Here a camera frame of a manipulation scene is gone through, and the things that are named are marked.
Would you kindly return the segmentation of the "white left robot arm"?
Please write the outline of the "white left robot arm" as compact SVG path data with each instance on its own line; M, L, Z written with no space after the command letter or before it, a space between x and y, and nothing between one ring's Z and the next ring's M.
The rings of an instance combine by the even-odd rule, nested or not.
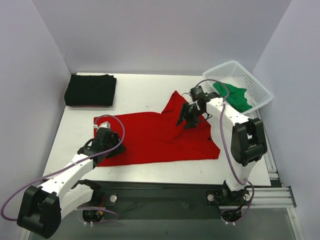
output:
M72 160L39 186L29 186L23 194L16 223L19 227L45 239L59 228L64 217L82 210L85 222L100 222L107 212L104 195L98 183L82 179L105 157L125 151L123 138L108 127L99 127Z

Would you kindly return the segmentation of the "red t shirt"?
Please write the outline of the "red t shirt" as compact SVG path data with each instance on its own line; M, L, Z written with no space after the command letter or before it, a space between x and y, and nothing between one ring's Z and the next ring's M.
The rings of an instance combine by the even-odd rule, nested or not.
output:
M99 166L114 167L191 160L217 160L219 147L211 138L211 126L201 116L195 128L177 125L186 100L173 92L161 113L138 112L103 117L110 128L124 137L125 151L105 158Z

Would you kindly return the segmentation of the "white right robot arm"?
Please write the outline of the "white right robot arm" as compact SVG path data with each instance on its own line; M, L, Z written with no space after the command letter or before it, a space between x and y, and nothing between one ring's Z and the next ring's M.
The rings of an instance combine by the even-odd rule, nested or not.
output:
M176 124L185 122L185 130L193 129L204 113L219 120L222 145L232 173L224 181L226 188L221 197L225 203L233 204L240 197L239 191L249 185L251 171L268 150L263 121L245 116L224 97L215 92L206 93L200 85L191 88L189 95L192 104L182 105Z

